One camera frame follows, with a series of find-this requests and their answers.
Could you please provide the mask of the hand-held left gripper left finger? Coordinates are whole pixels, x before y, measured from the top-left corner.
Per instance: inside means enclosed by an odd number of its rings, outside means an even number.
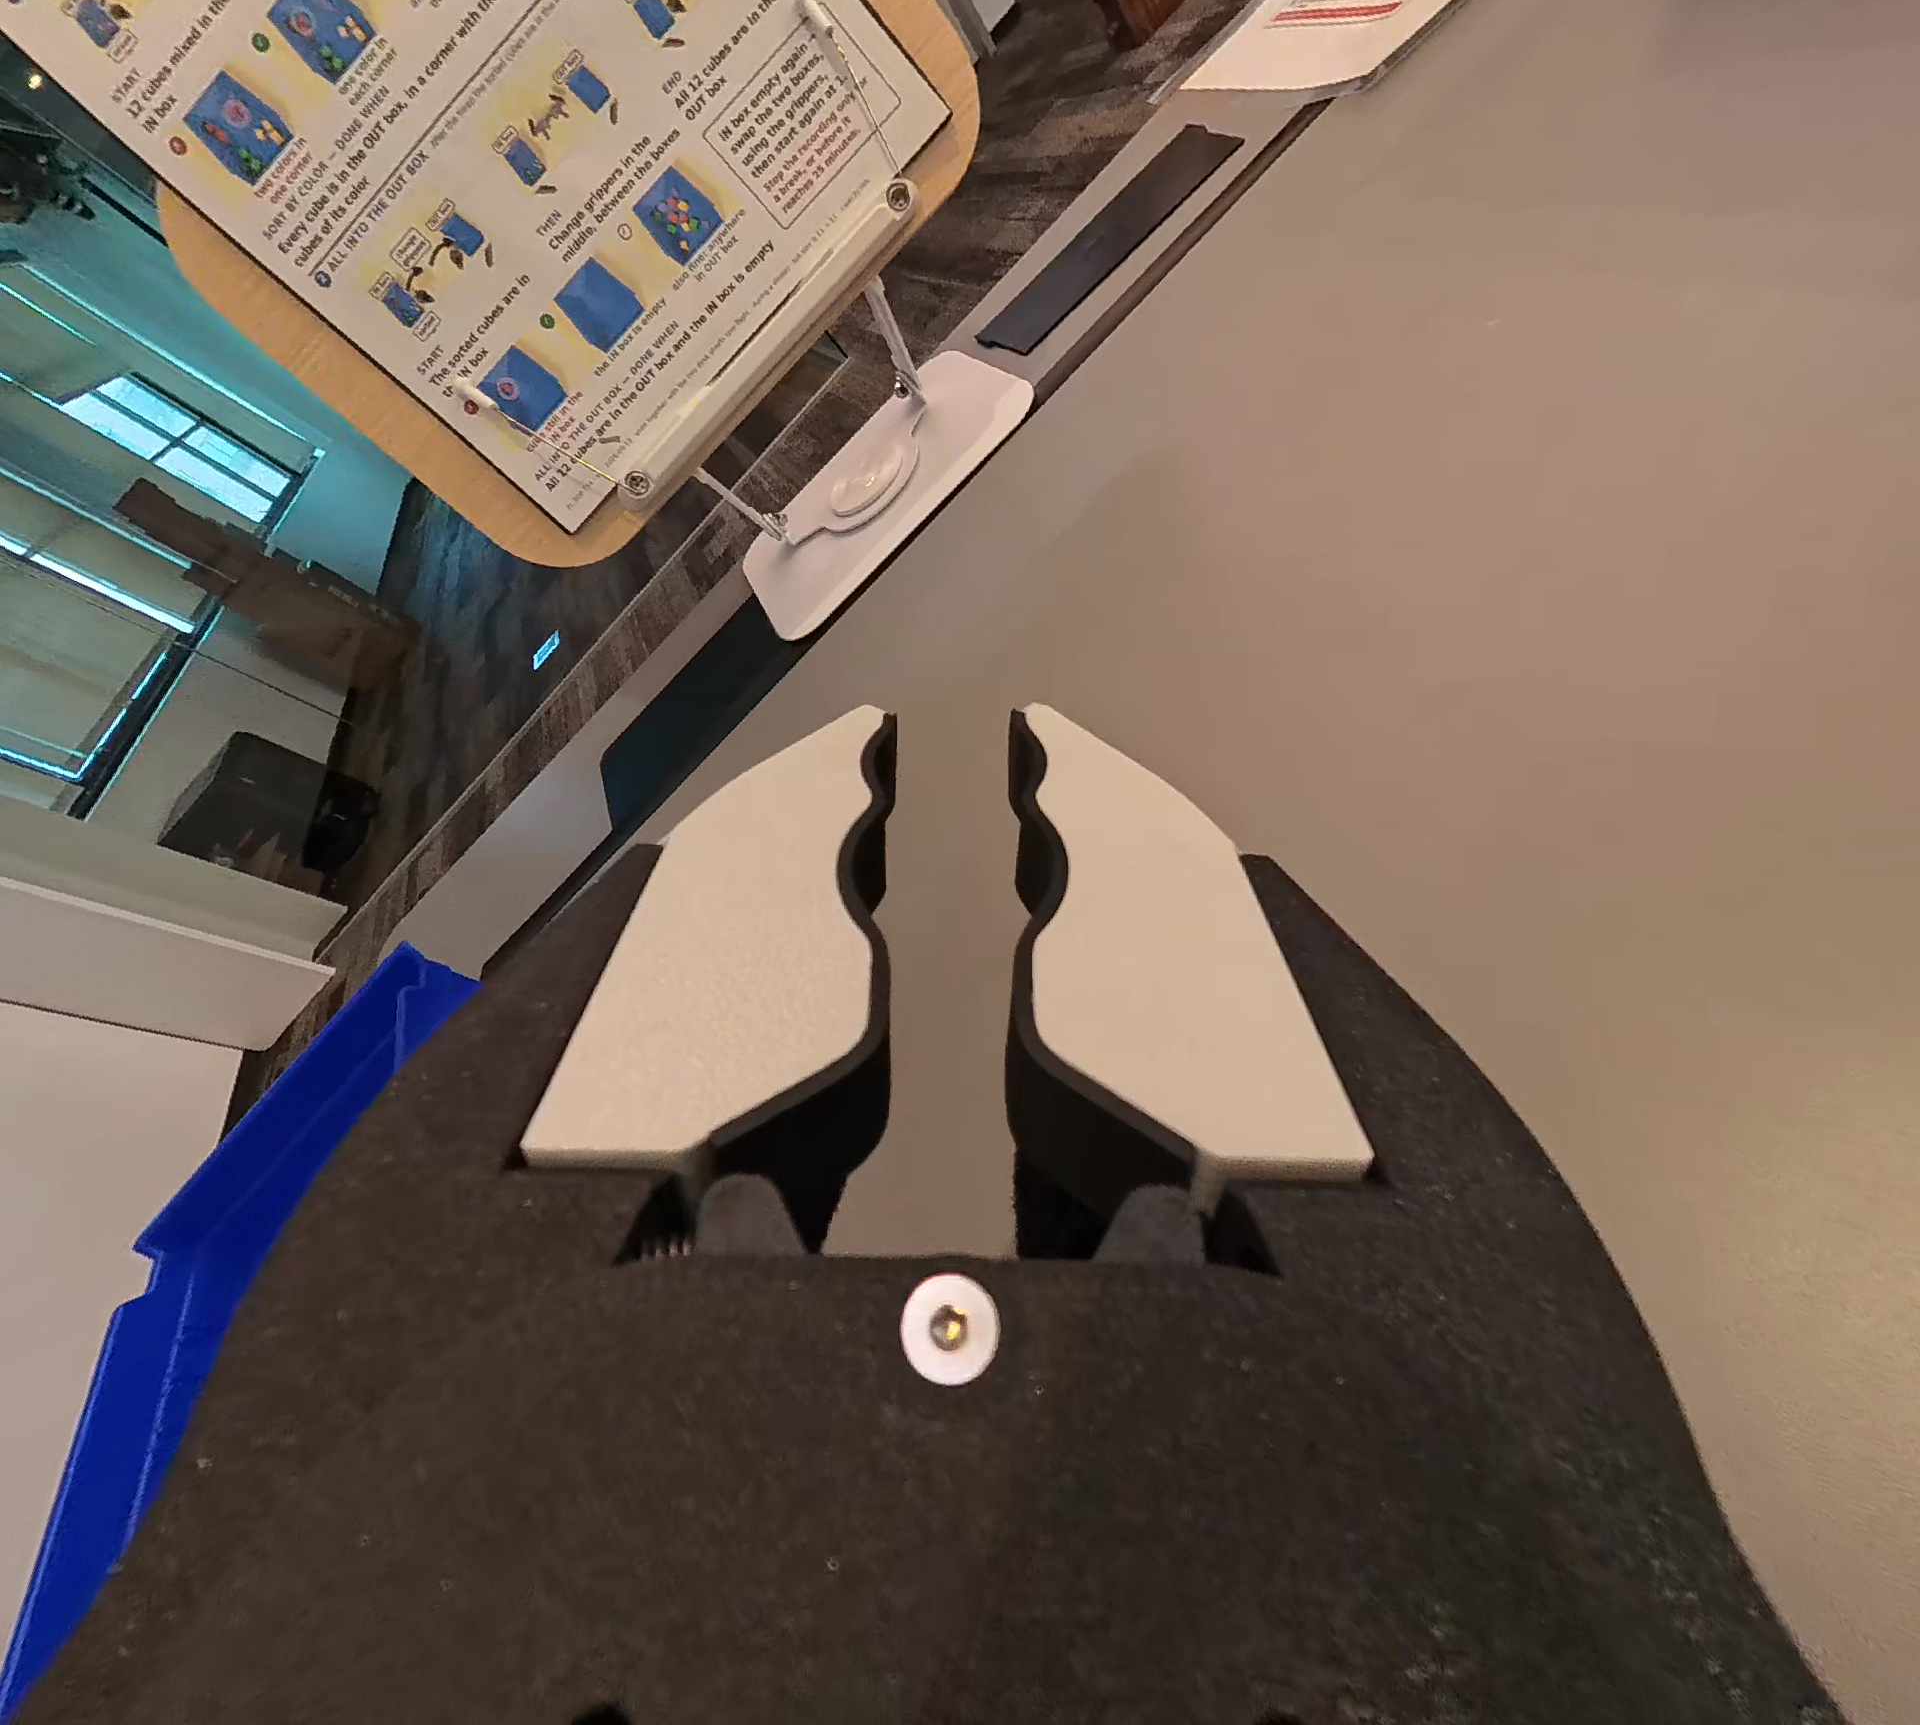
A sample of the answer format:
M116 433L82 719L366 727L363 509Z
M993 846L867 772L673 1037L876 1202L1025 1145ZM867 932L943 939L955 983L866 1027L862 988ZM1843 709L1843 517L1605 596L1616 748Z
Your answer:
M688 1210L762 1178L804 1247L829 1238L891 1115L897 754L897 713L856 705L667 834L524 1166L654 1174Z

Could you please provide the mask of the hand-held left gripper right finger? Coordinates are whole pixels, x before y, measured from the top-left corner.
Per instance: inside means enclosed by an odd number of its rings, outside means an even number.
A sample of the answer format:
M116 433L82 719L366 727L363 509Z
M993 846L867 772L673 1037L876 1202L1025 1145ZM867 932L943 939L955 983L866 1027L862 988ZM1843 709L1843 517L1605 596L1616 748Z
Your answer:
M1111 1247L1146 1203L1230 1247L1253 1195L1364 1188L1377 1145L1230 831L1048 703L1010 712L1008 800L1015 1244Z

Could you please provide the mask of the blue plastic bin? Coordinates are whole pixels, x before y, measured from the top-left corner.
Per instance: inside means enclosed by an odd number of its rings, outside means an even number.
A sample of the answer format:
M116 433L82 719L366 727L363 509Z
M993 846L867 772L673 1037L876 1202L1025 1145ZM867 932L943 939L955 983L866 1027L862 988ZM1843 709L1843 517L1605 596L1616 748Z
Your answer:
M309 1188L478 986L401 944L134 1238L149 1278L102 1339L4 1657L4 1720L121 1566L233 1317Z

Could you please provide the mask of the dark equipment case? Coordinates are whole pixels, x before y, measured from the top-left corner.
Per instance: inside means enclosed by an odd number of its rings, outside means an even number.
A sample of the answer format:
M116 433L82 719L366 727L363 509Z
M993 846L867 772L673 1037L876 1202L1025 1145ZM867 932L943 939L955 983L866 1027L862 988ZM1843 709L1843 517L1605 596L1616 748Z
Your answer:
M379 810L369 780L236 731L183 790L158 842L295 894L333 897Z

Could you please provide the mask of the cardboard box stack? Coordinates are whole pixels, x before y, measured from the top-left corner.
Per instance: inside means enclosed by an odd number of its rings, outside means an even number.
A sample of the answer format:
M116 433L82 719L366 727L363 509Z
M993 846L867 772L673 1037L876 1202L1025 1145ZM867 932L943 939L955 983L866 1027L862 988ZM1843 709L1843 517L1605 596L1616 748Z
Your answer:
M184 576L236 610L281 663L338 688L382 688L421 646L421 625L313 561L270 549L134 482L113 512L184 561Z

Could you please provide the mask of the white sheet holder bar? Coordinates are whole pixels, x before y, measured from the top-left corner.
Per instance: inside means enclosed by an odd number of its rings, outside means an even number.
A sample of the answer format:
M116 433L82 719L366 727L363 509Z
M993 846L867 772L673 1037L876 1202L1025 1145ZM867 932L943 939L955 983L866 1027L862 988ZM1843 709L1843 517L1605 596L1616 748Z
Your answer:
M524 334L440 388L474 440L516 447L538 495L649 514L876 282L920 212L906 97L829 0L762 0L719 58L716 97L659 138L611 211L551 234L555 288Z

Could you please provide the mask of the tall window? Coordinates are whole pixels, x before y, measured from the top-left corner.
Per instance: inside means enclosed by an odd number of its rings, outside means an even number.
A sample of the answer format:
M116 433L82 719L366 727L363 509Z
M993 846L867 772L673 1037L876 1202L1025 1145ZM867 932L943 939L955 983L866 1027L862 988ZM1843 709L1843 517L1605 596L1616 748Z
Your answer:
M313 468L281 463L137 373L57 395L54 407L264 531L286 521Z
M4 790L40 806L74 797L207 614L180 558L4 482Z

